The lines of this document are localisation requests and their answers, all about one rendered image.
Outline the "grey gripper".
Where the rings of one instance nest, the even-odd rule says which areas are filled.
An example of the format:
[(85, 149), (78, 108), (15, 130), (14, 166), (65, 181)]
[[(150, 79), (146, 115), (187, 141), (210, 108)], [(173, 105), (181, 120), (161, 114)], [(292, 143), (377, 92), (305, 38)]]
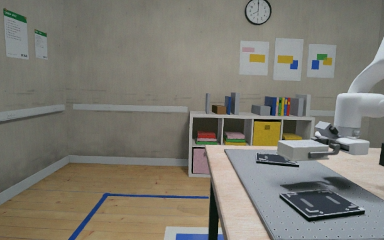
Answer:
[[(311, 137), (310, 140), (328, 145), (333, 151), (315, 151), (309, 152), (308, 158), (323, 158), (324, 156), (338, 155), (340, 151), (353, 155), (368, 155), (370, 142), (358, 137), (337, 137), (334, 136), (332, 139), (321, 136), (319, 132), (315, 133), (315, 137)], [(350, 147), (349, 147), (350, 146)]]

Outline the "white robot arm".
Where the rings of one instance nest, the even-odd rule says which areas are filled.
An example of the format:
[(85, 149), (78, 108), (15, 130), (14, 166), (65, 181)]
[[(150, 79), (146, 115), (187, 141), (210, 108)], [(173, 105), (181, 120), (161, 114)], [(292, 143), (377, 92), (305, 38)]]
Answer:
[(374, 61), (353, 81), (348, 93), (339, 94), (336, 101), (334, 127), (320, 121), (316, 130), (327, 138), (362, 135), (361, 119), (384, 116), (384, 95), (369, 94), (370, 89), (384, 79), (384, 38)]

